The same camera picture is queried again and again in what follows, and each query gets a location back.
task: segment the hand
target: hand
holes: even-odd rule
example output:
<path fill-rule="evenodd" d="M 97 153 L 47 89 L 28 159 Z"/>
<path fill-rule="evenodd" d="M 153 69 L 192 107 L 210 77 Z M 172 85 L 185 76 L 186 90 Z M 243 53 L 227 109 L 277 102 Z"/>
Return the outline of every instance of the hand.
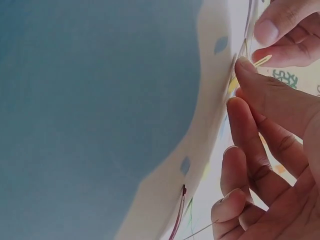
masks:
<path fill-rule="evenodd" d="M 235 72 L 241 88 L 227 110 L 236 147 L 223 156 L 226 197 L 212 207 L 214 239 L 320 239 L 320 98 L 257 74 L 243 58 Z M 297 179 L 294 186 L 273 172 L 259 132 Z M 267 211 L 254 205 L 249 189 Z"/>
<path fill-rule="evenodd" d="M 272 55 L 263 66 L 305 67 L 320 58 L 320 1 L 271 0 L 255 24 L 254 36 L 264 47 L 253 54 L 258 61 Z"/>

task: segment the knuckle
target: knuckle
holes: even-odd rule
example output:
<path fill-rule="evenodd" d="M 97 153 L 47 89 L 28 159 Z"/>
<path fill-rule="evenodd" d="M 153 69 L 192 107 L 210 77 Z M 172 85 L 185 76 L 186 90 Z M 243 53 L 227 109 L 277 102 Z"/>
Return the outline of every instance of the knuckle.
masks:
<path fill-rule="evenodd" d="M 298 14 L 300 8 L 289 2 L 278 2 L 279 4 L 279 21 L 285 23 L 289 27 L 294 28 L 298 24 Z"/>
<path fill-rule="evenodd" d="M 307 61 L 306 61 L 305 65 L 306 65 L 306 66 L 309 65 L 308 63 L 310 63 L 310 62 L 311 62 L 311 59 L 312 59 L 312 58 L 311 58 L 311 55 L 310 55 L 310 52 L 309 52 L 309 49 L 307 48 L 306 45 L 304 45 L 303 42 L 297 44 L 297 46 L 298 46 L 300 52 L 302 52 L 302 54 L 305 55 L 306 58 L 307 58 Z"/>
<path fill-rule="evenodd" d="M 280 154 L 283 153 L 284 151 L 289 149 L 295 143 L 295 141 L 296 138 L 292 134 L 285 136 L 279 143 L 277 147 L 277 152 Z"/>

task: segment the finger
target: finger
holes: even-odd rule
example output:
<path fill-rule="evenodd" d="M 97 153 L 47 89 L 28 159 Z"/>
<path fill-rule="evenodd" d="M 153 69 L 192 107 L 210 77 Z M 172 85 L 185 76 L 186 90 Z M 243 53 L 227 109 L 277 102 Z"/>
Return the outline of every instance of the finger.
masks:
<path fill-rule="evenodd" d="M 318 0 L 277 0 L 255 24 L 254 36 L 263 46 L 271 46 L 307 16 L 320 10 Z"/>
<path fill-rule="evenodd" d="M 223 155 L 220 186 L 224 196 L 233 189 L 241 189 L 247 201 L 253 202 L 249 191 L 246 155 L 238 147 L 227 149 Z"/>
<path fill-rule="evenodd" d="M 236 91 L 235 95 L 246 100 L 241 88 Z M 277 159 L 291 175 L 296 179 L 299 178 L 309 166 L 303 145 L 296 140 L 291 132 L 257 113 L 254 109 L 251 108 L 250 110 L 258 130 L 265 139 L 274 158 Z"/>
<path fill-rule="evenodd" d="M 235 64 L 235 73 L 248 103 L 261 115 L 301 139 L 320 113 L 320 98 L 292 89 L 273 77 L 257 74 L 245 58 Z"/>
<path fill-rule="evenodd" d="M 223 195 L 226 195 L 233 189 L 241 189 L 246 197 L 244 211 L 239 216 L 240 225 L 246 230 L 256 223 L 265 211 L 253 204 L 249 191 L 246 155 L 240 148 L 235 146 L 225 151 L 221 173 L 221 190 Z"/>
<path fill-rule="evenodd" d="M 239 223 L 241 227 L 247 231 L 249 227 L 256 224 L 266 213 L 260 207 L 248 204 L 245 206 L 244 210 L 242 211 L 241 215 L 239 216 Z"/>
<path fill-rule="evenodd" d="M 253 183 L 250 188 L 267 206 L 271 206 L 291 186 L 272 171 L 248 104 L 235 97 L 229 100 L 227 111 L 233 142 L 246 156 L 248 174 Z"/>
<path fill-rule="evenodd" d="M 303 19 L 299 26 L 305 29 L 309 34 L 315 35 L 320 38 L 320 15 L 318 12 L 311 14 Z"/>
<path fill-rule="evenodd" d="M 267 55 L 272 55 L 272 58 L 264 63 L 263 67 L 305 67 L 320 58 L 320 38 L 309 35 L 302 42 L 296 44 L 274 45 L 258 49 L 253 53 L 252 58 L 257 60 Z"/>
<path fill-rule="evenodd" d="M 275 47 L 275 46 L 287 46 L 287 45 L 292 45 L 292 44 L 295 44 L 290 38 L 288 38 L 286 35 L 285 36 L 283 36 L 282 38 L 280 38 L 280 40 L 279 41 L 277 41 L 275 44 L 273 44 L 272 46 L 273 47 Z M 259 56 L 259 55 L 257 55 L 257 52 L 259 53 L 260 51 L 255 51 L 253 54 L 252 54 L 252 60 L 254 61 L 254 62 L 257 62 L 257 61 L 259 61 L 261 58 L 259 58 L 259 57 L 261 57 L 261 55 Z"/>
<path fill-rule="evenodd" d="M 290 38 L 290 40 L 294 44 L 299 44 L 299 43 L 303 42 L 308 36 L 310 36 L 310 34 L 303 27 L 297 25 L 294 29 L 292 29 L 290 32 L 288 32 L 285 36 L 287 38 Z"/>
<path fill-rule="evenodd" d="M 214 239 L 238 239 L 244 230 L 239 224 L 238 216 L 246 204 L 246 195 L 240 189 L 234 189 L 224 199 L 216 202 L 211 209 Z"/>

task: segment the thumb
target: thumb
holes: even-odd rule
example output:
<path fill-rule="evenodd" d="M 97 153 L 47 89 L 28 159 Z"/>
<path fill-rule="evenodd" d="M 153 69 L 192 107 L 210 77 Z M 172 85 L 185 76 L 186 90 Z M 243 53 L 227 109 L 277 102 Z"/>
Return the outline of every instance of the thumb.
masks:
<path fill-rule="evenodd" d="M 269 47 L 319 10 L 319 0 L 275 0 L 256 22 L 254 36 L 261 45 Z"/>
<path fill-rule="evenodd" d="M 244 57 L 236 62 L 235 74 L 249 105 L 303 139 L 310 169 L 320 187 L 320 97 L 258 74 Z"/>
<path fill-rule="evenodd" d="M 258 74 L 245 57 L 236 62 L 235 74 L 246 100 L 255 110 L 300 138 L 315 115 L 320 115 L 319 97 Z"/>

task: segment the yellow thread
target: yellow thread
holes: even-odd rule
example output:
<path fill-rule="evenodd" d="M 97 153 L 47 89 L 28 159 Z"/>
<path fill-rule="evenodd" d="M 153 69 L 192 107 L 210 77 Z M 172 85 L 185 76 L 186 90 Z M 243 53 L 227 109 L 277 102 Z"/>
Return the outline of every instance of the yellow thread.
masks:
<path fill-rule="evenodd" d="M 260 59 L 259 61 L 257 61 L 256 63 L 253 64 L 253 66 L 255 68 L 261 66 L 262 64 L 265 64 L 266 62 L 268 62 L 270 59 L 271 59 L 272 55 L 268 55 L 268 56 L 265 56 L 264 58 Z M 238 79 L 236 76 L 234 76 L 229 84 L 229 87 L 228 87 L 228 94 L 232 93 L 236 87 L 238 86 Z"/>

